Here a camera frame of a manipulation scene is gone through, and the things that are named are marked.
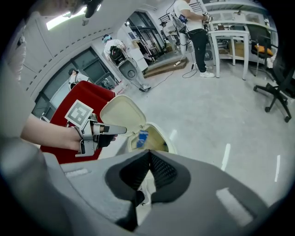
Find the table leg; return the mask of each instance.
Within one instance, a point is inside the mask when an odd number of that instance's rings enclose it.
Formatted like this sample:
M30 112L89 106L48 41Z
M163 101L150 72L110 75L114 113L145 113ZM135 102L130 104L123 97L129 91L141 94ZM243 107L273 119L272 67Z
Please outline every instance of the table leg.
M232 50L232 65L236 65L236 51L235 51L235 43L234 36L230 37L231 50Z
M220 61L219 61L219 50L217 45L216 36L212 35L212 42L214 46L214 54L215 54L215 60L216 60L216 77L220 77Z
M249 36L244 36L244 71L243 71L243 80L246 80L246 75L248 71L248 63L249 63Z
M213 65L216 65L216 59L215 59L215 52L214 52L213 42L212 42L212 38L210 36L209 36L209 41L210 41L211 52L212 52L212 56L213 56Z

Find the chair wheel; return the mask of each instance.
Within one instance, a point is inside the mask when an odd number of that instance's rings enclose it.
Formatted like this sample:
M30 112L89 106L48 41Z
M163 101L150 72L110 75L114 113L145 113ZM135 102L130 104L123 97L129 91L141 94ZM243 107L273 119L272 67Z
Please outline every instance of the chair wheel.
M289 116L286 116L286 117L285 117L285 122L288 123L289 120L291 120L291 118L290 118Z

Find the cream trash can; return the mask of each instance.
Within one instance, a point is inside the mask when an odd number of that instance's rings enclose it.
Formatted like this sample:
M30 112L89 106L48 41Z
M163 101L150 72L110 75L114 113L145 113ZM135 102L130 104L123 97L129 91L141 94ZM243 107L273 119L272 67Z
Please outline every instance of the cream trash can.
M148 137L141 149L166 151L176 154L176 149L163 130L152 122L147 122L139 107L126 95L113 98L100 112L102 122L127 128L127 148L129 152L137 150L136 143L141 130L148 131Z

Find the red chair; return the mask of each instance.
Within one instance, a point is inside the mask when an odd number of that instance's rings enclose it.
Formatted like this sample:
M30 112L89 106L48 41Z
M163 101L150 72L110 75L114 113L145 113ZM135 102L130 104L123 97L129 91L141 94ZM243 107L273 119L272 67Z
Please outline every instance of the red chair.
M76 100L85 103L87 106L93 108L93 113L97 114L98 122L101 122L100 111L102 108L115 97L115 93L103 87L94 85L92 83L81 81L78 83L62 101L56 112L54 113L50 123L66 126L67 120L65 119L66 113ZM73 163L80 161L89 161L98 159L101 148L97 149L91 157L75 157L77 151L41 146L41 151L52 153L56 156L60 164Z

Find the black office chair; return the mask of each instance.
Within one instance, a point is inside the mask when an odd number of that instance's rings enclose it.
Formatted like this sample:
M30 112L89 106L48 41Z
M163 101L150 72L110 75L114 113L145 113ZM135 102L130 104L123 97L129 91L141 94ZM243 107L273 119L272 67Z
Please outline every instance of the black office chair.
M271 74L267 70L267 58L273 56L271 48L277 48L277 46L271 44L271 34L265 27L253 24L247 24L247 27L251 37L251 53L264 60L264 66L259 69L259 59L257 59L255 73L252 71L251 67L249 67L249 69L254 76L257 76L258 71L262 71L265 72L271 80L273 80Z
M269 69L272 77L277 82L278 86L272 86L269 83L265 87L256 85L254 86L254 91L261 89L273 95L273 100L270 106L265 108L265 112L269 112L274 105L276 99L278 99L283 105L287 112L285 117L285 122L291 120L291 114L287 107L288 98L284 96L281 92L291 98L295 98L295 79L293 79L293 74L295 71L295 66L293 65L293 60L288 58L289 52L285 43L281 43L275 61L273 63L273 68Z

